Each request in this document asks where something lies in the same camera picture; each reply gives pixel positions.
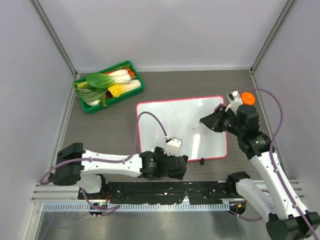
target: white wall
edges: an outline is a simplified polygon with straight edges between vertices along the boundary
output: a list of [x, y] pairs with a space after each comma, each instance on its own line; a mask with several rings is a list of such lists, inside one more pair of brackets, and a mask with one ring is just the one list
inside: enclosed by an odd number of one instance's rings
[[[320, 1], [297, 1], [258, 66], [258, 85], [276, 94], [284, 123], [276, 140], [291, 178], [300, 181], [309, 206], [320, 212]], [[275, 130], [278, 107], [264, 96]]]
[[0, 238], [22, 240], [73, 77], [30, 1], [0, 1], [0, 23]]
[[286, 0], [40, 0], [73, 65], [249, 68]]

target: robotic arm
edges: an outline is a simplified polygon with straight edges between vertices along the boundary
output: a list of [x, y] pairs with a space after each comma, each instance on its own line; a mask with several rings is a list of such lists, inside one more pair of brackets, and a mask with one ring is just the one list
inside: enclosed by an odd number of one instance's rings
[[56, 164], [78, 158], [92, 160], [63, 165], [49, 176], [49, 181], [58, 186], [79, 186], [87, 193], [95, 194], [104, 191], [102, 174], [122, 174], [148, 180], [163, 177], [182, 180], [188, 161], [188, 156], [179, 156], [182, 140], [167, 136], [164, 138], [164, 148], [157, 146], [154, 152], [134, 154], [128, 161], [123, 161], [128, 157], [126, 155], [97, 153], [84, 150], [82, 143], [73, 143], [58, 153]]
[[[214, 132], [227, 131], [237, 137], [239, 148], [260, 173], [270, 196], [262, 192], [245, 172], [228, 176], [227, 184], [230, 191], [238, 193], [252, 204], [266, 222], [272, 240], [298, 240], [310, 237], [311, 231], [297, 207], [314, 229], [319, 226], [320, 217], [317, 212], [309, 212], [295, 193], [281, 168], [274, 147], [272, 156], [276, 167], [273, 166], [269, 152], [271, 140], [259, 131], [259, 114], [256, 108], [243, 104], [237, 91], [230, 93], [228, 99], [228, 106], [218, 105], [212, 114], [201, 118], [200, 123]], [[291, 201], [285, 187], [295, 198], [295, 203]]]

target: white board surface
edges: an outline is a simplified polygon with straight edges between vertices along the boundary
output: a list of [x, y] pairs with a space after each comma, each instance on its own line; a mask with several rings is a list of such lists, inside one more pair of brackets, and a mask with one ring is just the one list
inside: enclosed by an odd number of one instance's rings
[[[145, 111], [154, 114], [170, 137], [182, 139], [180, 155], [189, 161], [224, 158], [228, 154], [227, 135], [209, 130], [204, 125], [193, 129], [199, 119], [224, 103], [222, 96], [141, 102], [136, 106], [137, 116]], [[164, 147], [164, 133], [155, 119], [144, 115], [139, 121], [140, 150], [154, 151]]]

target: green tray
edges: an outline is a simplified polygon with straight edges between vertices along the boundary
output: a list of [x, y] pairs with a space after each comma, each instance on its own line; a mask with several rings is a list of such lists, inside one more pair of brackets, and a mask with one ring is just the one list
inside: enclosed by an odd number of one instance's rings
[[[106, 72], [111, 72], [113, 69], [115, 69], [115, 68], [117, 68], [117, 67], [120, 67], [120, 66], [127, 65], [127, 64], [130, 64], [130, 69], [131, 69], [131, 71], [133, 71], [134, 74], [137, 76], [137, 79], [139, 79], [139, 81], [140, 81], [140, 83], [141, 83], [141, 86], [138, 87], [138, 88], [136, 88], [136, 89], [134, 89], [134, 90], [132, 90], [132, 91], [128, 91], [128, 92], [122, 94], [122, 95], [119, 96], [119, 97], [113, 97], [113, 98], [111, 98], [111, 99], [108, 99], [108, 100], [106, 101], [107, 106], [102, 106], [102, 105], [100, 105], [100, 104], [99, 104], [99, 105], [96, 105], [96, 106], [89, 106], [89, 105], [86, 104], [81, 98], [78, 97], [78, 99], [80, 100], [81, 106], [82, 106], [83, 110], [84, 110], [86, 113], [88, 113], [88, 114], [94, 114], [94, 113], [99, 112], [99, 111], [101, 111], [101, 110], [103, 110], [103, 109], [105, 109], [105, 108], [108, 108], [108, 107], [110, 107], [110, 106], [112, 106], [112, 105], [115, 105], [115, 104], [117, 104], [117, 103], [119, 103], [119, 102], [122, 102], [123, 100], [126, 100], [126, 99], [128, 99], [128, 98], [131, 98], [131, 97], [133, 97], [133, 96], [135, 96], [135, 95], [138, 95], [138, 94], [140, 94], [140, 93], [142, 93], [142, 92], [144, 91], [144, 88], [145, 88], [146, 85], [145, 85], [144, 81], [142, 81], [140, 75], [137, 73], [137, 71], [136, 71], [136, 69], [134, 68], [134, 66], [132, 65], [131, 61], [121, 62], [121, 63], [119, 63], [119, 64], [117, 64], [117, 65], [112, 66], [112, 67], [108, 67], [108, 68], [106, 68], [106, 69], [103, 69], [103, 70], [99, 71], [98, 73], [104, 74], [104, 73], [106, 73]], [[84, 82], [84, 81], [86, 81], [86, 80], [87, 80], [87, 77], [85, 76], [85, 77], [82, 77], [82, 78], [76, 80], [75, 83], [82, 83], [82, 82]]]

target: carrot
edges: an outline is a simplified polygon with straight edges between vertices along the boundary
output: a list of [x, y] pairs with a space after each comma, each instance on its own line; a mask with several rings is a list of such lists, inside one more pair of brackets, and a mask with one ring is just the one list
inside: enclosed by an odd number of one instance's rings
[[135, 77], [135, 76], [136, 76], [135, 73], [134, 73], [133, 71], [131, 71], [130, 68], [127, 68], [126, 70], [128, 71], [128, 74], [129, 74], [131, 77]]

